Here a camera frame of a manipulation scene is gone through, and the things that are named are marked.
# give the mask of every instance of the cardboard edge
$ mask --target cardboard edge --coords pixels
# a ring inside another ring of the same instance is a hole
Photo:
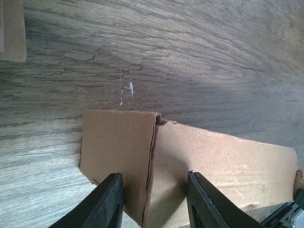
[[[193,127],[193,128],[196,128],[196,129],[203,129],[204,131],[209,132],[209,133],[214,134],[214,135],[229,135],[230,137],[233,137],[233,138],[235,138],[238,141],[253,141],[253,142],[262,143],[264,145],[280,146],[280,147],[285,147],[285,148],[291,149],[291,147],[287,147],[287,146],[282,146],[282,145],[278,145],[278,144],[271,144],[271,143],[261,142],[261,141],[255,141],[255,140],[250,140],[250,139],[243,139],[243,138],[240,138],[240,137],[237,137],[235,135],[228,134],[228,133],[214,132],[214,131],[211,131],[211,130],[208,130],[208,129],[205,129],[205,128],[200,128],[200,127],[195,127],[195,126],[191,126],[191,125],[186,125],[186,124],[183,124],[183,123],[181,124],[179,122],[172,121],[172,120],[162,120],[162,121],[165,121],[165,124],[166,123],[179,124],[179,125],[184,125],[184,126],[188,126],[188,127]]]
[[[87,177],[87,175],[84,174],[84,172],[82,170],[82,166],[81,166],[82,143],[83,143],[83,125],[84,125],[84,115],[85,115],[86,111],[87,110],[85,109],[81,113],[81,144],[80,144],[79,170],[82,173],[82,175],[84,175],[89,180],[89,182],[91,182],[91,184],[94,184],[94,185],[97,186],[98,183],[95,180],[92,180],[91,178]]]
[[[152,163],[153,163],[154,142],[155,142],[155,137],[156,137],[157,131],[158,131],[157,126],[163,126],[166,123],[167,123],[167,121],[163,120],[161,118],[161,114],[158,113],[155,118],[153,137],[151,140],[151,147],[150,147],[149,171],[148,171],[147,186],[146,186],[146,200],[145,200],[143,213],[142,213],[142,223],[139,224],[142,228],[145,227],[145,213],[146,213],[146,209],[148,208],[148,206],[150,204],[150,200],[151,200],[151,191],[152,191],[152,186],[153,186],[153,174],[154,174],[154,170],[151,167],[153,167]]]

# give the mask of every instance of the wood grain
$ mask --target wood grain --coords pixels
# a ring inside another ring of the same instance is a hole
[[[78,169],[87,108],[158,111],[304,165],[301,0],[24,4],[27,62],[0,62],[0,227],[48,227],[94,188]]]

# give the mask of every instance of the cardboard box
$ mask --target cardboard box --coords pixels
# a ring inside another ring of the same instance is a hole
[[[297,169],[291,148],[165,121],[159,113],[83,112],[81,172],[95,184],[121,172],[125,212],[145,228],[189,224],[190,170],[249,211],[293,201]]]
[[[1,3],[3,21],[0,14],[0,60],[25,62],[27,47],[23,0],[2,0]]]

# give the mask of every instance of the folded cardboard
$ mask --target folded cardboard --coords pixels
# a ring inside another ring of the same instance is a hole
[[[200,172],[244,211],[293,201],[295,151],[172,121],[159,113],[83,112],[81,172],[99,184],[121,172],[125,212],[145,228],[189,224],[186,181]]]
[[[23,0],[2,0],[3,51],[0,60],[25,62],[27,58]]]

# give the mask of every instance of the scuff mark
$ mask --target scuff mark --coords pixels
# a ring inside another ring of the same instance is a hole
[[[242,198],[242,204],[244,204],[245,202],[244,194],[240,190],[235,189],[235,191],[237,192],[237,196]]]
[[[120,105],[123,105],[123,74],[122,74],[122,68],[120,68]]]
[[[134,90],[133,90],[133,83],[132,83],[132,81],[130,82],[130,88],[131,88],[131,94],[132,94],[132,96],[134,96]]]

